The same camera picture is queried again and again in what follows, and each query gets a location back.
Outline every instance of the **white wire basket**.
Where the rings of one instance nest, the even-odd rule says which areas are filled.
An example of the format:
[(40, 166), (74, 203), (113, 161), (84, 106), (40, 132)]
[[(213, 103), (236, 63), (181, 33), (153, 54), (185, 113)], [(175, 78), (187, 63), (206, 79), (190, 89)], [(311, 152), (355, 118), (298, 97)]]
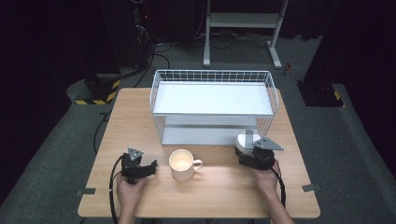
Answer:
[(163, 145), (234, 145), (246, 129), (264, 137), (278, 108), (268, 71), (157, 70), (149, 100)]

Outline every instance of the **dark background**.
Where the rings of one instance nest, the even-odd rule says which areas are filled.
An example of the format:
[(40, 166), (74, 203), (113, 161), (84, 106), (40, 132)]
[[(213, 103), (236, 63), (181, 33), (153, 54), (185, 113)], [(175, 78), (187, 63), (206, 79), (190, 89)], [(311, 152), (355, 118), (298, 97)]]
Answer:
[[(66, 38), (69, 30), (63, 26), (65, 15), (70, 16), (64, 6), (76, 2), (18, 0), (0, 4), (3, 53), (0, 64), (2, 97), (5, 100), (1, 110), (0, 169), (3, 181), (0, 203), (70, 106), (66, 89), (84, 78), (76, 64), (77, 56), (69, 50)], [(74, 10), (87, 10), (87, 15), (99, 18), (94, 27), (103, 26), (106, 21), (101, 15), (102, 1), (87, 2), (91, 3), (89, 7), (76, 7)], [(202, 15), (200, 0), (167, 0), (167, 4), (165, 0), (147, 2), (154, 11), (168, 12), (168, 20), (171, 20), (166, 21), (161, 13), (151, 15), (153, 33), (171, 35), (175, 39), (179, 37), (180, 41), (191, 43)], [(212, 9), (254, 12), (261, 7), (271, 12), (280, 6), (276, 0), (243, 2), (240, 5), (236, 1), (213, 1)], [(324, 35), (305, 81), (320, 85), (338, 82), (346, 86), (366, 132), (395, 174), (391, 167), (396, 143), (396, 91), (392, 70), (396, 53), (395, 25), (392, 23), (396, 21), (392, 14), (395, 7), (390, 0), (338, 2), (290, 1), (280, 36), (294, 38), (302, 35), (308, 40)], [(178, 11), (192, 12), (193, 16)], [(108, 35), (98, 35), (94, 41), (83, 39), (82, 43), (87, 48), (100, 48), (95, 44), (98, 41), (107, 42), (103, 48), (111, 45)], [(109, 54), (93, 53), (93, 56), (99, 57), (99, 61), (112, 61), (109, 67), (113, 69), (118, 65)]]

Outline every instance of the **metal frame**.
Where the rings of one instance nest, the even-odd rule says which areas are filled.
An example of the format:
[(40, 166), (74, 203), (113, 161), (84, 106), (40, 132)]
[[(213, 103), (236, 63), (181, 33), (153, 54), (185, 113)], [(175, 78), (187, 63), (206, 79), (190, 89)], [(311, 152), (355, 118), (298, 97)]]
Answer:
[[(157, 96), (159, 88), (166, 83), (174, 83), (178, 89), (180, 85), (193, 83), (193, 85), (232, 85), (238, 89), (242, 83), (250, 83), (250, 85), (261, 85), (266, 89), (271, 114), (267, 115), (223, 115), (223, 114), (173, 114), (155, 113), (155, 106), (158, 104)], [(170, 144), (169, 138), (164, 140), (164, 132), (167, 125), (190, 127), (199, 126), (207, 130), (213, 127), (227, 126), (232, 129), (257, 129), (259, 135), (264, 137), (272, 123), (273, 118), (278, 109), (278, 97), (276, 87), (272, 79), (271, 73), (268, 71), (237, 71), (237, 70), (157, 70), (150, 94), (150, 109), (153, 113), (154, 122), (162, 144)], [(204, 142), (194, 142), (195, 145), (205, 145)]]
[(249, 27), (249, 28), (274, 28), (271, 40), (267, 41), (274, 67), (281, 68), (282, 64), (275, 49), (279, 30), (282, 25), (289, 0), (284, 0), (279, 13), (252, 14), (252, 13), (212, 13), (210, 0), (207, 0), (204, 67), (210, 66), (210, 27)]

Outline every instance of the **black cable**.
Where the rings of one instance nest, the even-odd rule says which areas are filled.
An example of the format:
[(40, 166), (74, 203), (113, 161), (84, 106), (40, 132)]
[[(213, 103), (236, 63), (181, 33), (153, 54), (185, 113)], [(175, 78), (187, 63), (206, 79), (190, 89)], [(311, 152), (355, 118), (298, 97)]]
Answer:
[(114, 176), (113, 176), (113, 182), (114, 182), (114, 179), (117, 177), (117, 175), (119, 175), (121, 173), (121, 171), (119, 171), (118, 173), (116, 173)]
[(286, 207), (286, 188), (285, 188), (285, 184), (283, 183), (283, 180), (282, 180), (282, 174), (280, 172), (279, 163), (277, 163), (277, 161), (275, 161), (275, 163), (277, 165), (277, 169), (279, 170), (279, 174), (274, 170), (274, 168), (270, 167), (270, 169), (274, 172), (274, 174), (276, 175), (277, 179), (279, 180), (280, 201), (282, 202), (283, 206)]
[(153, 59), (154, 59), (154, 55), (151, 55), (151, 60), (150, 60), (150, 62), (149, 62), (149, 64), (148, 64), (148, 67), (146, 68), (146, 70), (145, 70), (145, 72), (142, 74), (142, 76), (137, 80), (137, 82), (132, 86), (132, 88), (135, 88), (135, 87), (139, 84), (139, 82), (142, 80), (143, 76), (144, 76), (144, 75), (147, 73), (147, 71), (150, 69)]
[(230, 48), (235, 43), (235, 37), (233, 37), (233, 35), (231, 34), (230, 31), (228, 31), (228, 32), (230, 33), (230, 38), (224, 38), (224, 36), (216, 37), (216, 39), (219, 41), (231, 41), (231, 43), (228, 46), (222, 47), (222, 48), (216, 47), (216, 45), (212, 44), (212, 43), (216, 43), (216, 41), (210, 41), (210, 46), (213, 47), (214, 49), (228, 49), (228, 48)]
[(126, 77), (132, 77), (134, 75), (141, 73), (146, 68), (146, 66), (147, 65), (145, 64), (145, 65), (139, 67), (138, 70), (133, 71), (132, 73), (129, 73), (129, 74), (125, 74), (125, 75), (117, 76), (117, 77), (102, 77), (101, 80), (103, 80), (103, 81), (118, 81), (118, 80), (121, 80)]
[(269, 36), (265, 36), (265, 35), (257, 35), (256, 37), (249, 39), (249, 40), (239, 40), (238, 37), (235, 37), (235, 43), (260, 43), (262, 41), (267, 41), (269, 38)]
[(161, 55), (161, 54), (157, 54), (157, 53), (154, 53), (154, 55), (155, 55), (155, 56), (163, 57), (163, 58), (168, 62), (168, 69), (170, 68), (171, 63), (169, 62), (168, 58), (166, 58), (165, 56), (163, 56), (163, 55)]
[(155, 71), (157, 70), (157, 69), (155, 69), (155, 67), (153, 67), (153, 66), (151, 66), (150, 69), (151, 69), (151, 72), (152, 72), (152, 73), (155, 73)]
[(114, 163), (113, 169), (111, 170), (110, 182), (108, 184), (108, 195), (109, 195), (109, 200), (110, 200), (111, 216), (113, 218), (114, 224), (119, 223), (117, 221), (116, 208), (114, 206), (114, 195), (113, 195), (113, 181), (114, 181), (114, 177), (115, 177), (114, 172), (116, 171), (117, 164), (119, 164), (120, 160), (122, 160), (122, 159), (123, 159), (123, 155), (117, 159), (116, 163)]
[(160, 45), (167, 45), (167, 44), (169, 45), (169, 48), (163, 49), (163, 50), (158, 50), (158, 51), (155, 51), (154, 53), (163, 53), (163, 52), (166, 52), (166, 51), (168, 51), (169, 49), (171, 49), (172, 46), (173, 46), (173, 44), (172, 44), (171, 42), (163, 43), (163, 44), (157, 44), (157, 45), (155, 45), (155, 46), (158, 47), (158, 46), (160, 46)]
[(100, 127), (102, 126), (102, 124), (104, 122), (108, 122), (107, 116), (111, 113), (113, 109), (110, 109), (110, 111), (108, 111), (107, 113), (100, 113), (100, 115), (103, 115), (102, 120), (100, 121), (98, 127), (96, 128), (95, 134), (93, 135), (93, 152), (95, 153), (95, 155), (98, 153), (97, 149), (96, 149), (96, 136), (99, 132)]
[(82, 224), (82, 223), (84, 223), (85, 222), (85, 220), (87, 220), (87, 218), (83, 218), (80, 222), (79, 222), (79, 224)]
[(193, 47), (194, 49), (198, 49), (198, 48), (203, 47), (204, 45), (205, 45), (205, 41), (204, 41), (204, 40), (198, 39), (197, 41), (195, 41), (195, 42), (192, 44), (192, 47)]

